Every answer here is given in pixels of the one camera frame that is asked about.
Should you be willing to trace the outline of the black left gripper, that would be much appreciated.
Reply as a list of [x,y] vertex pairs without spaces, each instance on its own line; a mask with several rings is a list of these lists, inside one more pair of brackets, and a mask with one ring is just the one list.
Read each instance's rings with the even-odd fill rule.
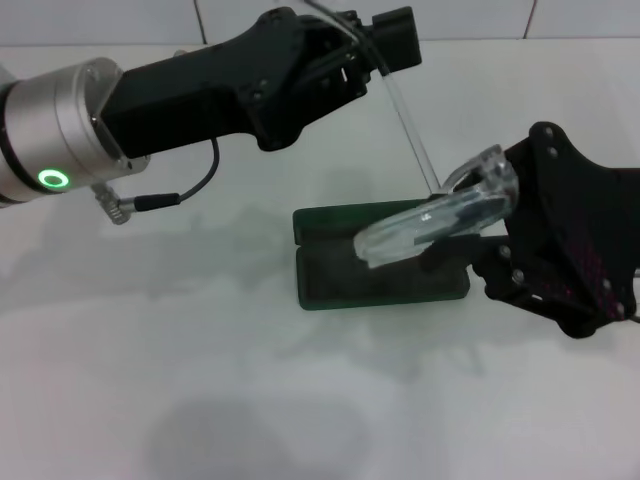
[[366,91],[366,61],[340,30],[288,7],[243,34],[125,72],[102,119],[125,153],[159,153],[231,134],[261,150]]

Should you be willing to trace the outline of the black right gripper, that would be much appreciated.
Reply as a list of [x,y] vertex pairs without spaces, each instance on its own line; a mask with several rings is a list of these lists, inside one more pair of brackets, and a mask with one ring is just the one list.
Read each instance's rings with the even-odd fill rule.
[[596,164],[551,122],[535,123],[506,158],[520,187],[506,235],[475,234],[502,219],[504,199],[439,207],[421,216],[414,237],[414,246],[434,242],[421,269],[473,265],[488,298],[553,320],[574,339],[638,321],[639,170]]

